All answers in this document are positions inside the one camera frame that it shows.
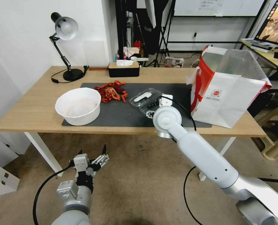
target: computer screen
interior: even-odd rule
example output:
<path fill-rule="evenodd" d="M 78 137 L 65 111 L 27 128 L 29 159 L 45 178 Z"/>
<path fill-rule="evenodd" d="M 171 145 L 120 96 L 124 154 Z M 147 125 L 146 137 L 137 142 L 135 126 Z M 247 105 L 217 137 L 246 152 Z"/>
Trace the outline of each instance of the computer screen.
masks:
<path fill-rule="evenodd" d="M 278 44 L 278 0 L 275 2 L 255 39 Z"/>

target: red crayfish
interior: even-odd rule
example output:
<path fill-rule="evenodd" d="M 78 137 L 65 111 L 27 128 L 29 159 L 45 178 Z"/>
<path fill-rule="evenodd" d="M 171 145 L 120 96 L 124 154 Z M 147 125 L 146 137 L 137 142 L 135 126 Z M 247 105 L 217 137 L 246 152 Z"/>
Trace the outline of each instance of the red crayfish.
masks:
<path fill-rule="evenodd" d="M 94 89 L 99 92 L 101 95 L 101 102 L 103 103 L 108 103 L 112 99 L 115 99 L 117 101 L 120 101 L 120 95 L 121 94 L 121 99 L 124 103 L 125 99 L 128 97 L 128 94 L 126 90 L 121 88 L 121 85 L 124 85 L 126 83 L 120 82 L 120 81 L 114 81 L 114 83 L 106 83 L 103 86 L 96 86 Z"/>

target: black lamp base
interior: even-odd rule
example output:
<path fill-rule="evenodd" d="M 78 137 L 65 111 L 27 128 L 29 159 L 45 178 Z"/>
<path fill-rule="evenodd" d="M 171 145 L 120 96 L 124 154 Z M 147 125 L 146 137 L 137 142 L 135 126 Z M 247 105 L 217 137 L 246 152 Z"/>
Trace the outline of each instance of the black lamp base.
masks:
<path fill-rule="evenodd" d="M 71 69 L 71 71 L 67 70 L 63 74 L 64 80 L 67 81 L 75 81 L 83 77 L 83 71 L 80 69 Z"/>

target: plastic stool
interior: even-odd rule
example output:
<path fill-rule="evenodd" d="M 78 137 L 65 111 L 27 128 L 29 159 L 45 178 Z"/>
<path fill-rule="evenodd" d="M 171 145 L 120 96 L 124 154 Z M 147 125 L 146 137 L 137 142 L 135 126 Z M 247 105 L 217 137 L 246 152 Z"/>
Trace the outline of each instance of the plastic stool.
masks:
<path fill-rule="evenodd" d="M 278 116 L 278 108 L 274 109 L 272 112 L 267 113 L 263 116 L 259 121 L 258 124 L 262 127 L 268 121 L 271 120 L 272 117 Z M 276 141 L 272 141 L 271 138 L 268 136 L 260 138 L 262 142 L 265 144 L 265 148 L 262 151 L 264 157 L 269 160 L 276 160 L 278 159 L 278 139 Z"/>

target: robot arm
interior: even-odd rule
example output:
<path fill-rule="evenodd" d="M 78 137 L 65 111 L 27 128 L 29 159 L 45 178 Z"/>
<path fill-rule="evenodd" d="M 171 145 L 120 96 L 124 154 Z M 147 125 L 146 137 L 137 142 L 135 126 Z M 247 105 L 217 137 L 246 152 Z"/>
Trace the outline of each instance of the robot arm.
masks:
<path fill-rule="evenodd" d="M 105 145 L 102 154 L 95 160 L 89 160 L 87 154 L 78 154 L 74 157 L 76 182 L 64 181 L 58 186 L 57 193 L 64 201 L 64 213 L 52 225 L 90 225 L 88 214 L 91 208 L 93 177 L 108 160 Z"/>
<path fill-rule="evenodd" d="M 178 148 L 224 193 L 238 199 L 237 208 L 249 224 L 278 224 L 278 193 L 265 182 L 245 177 L 196 131 L 181 126 L 182 117 L 172 106 L 148 111 L 161 137 L 177 141 Z"/>
<path fill-rule="evenodd" d="M 239 176 L 237 170 L 196 131 L 183 128 L 181 119 L 179 111 L 172 106 L 160 107 L 153 115 L 154 126 L 161 132 L 169 132 L 178 148 L 211 181 L 220 188 L 231 186 Z"/>

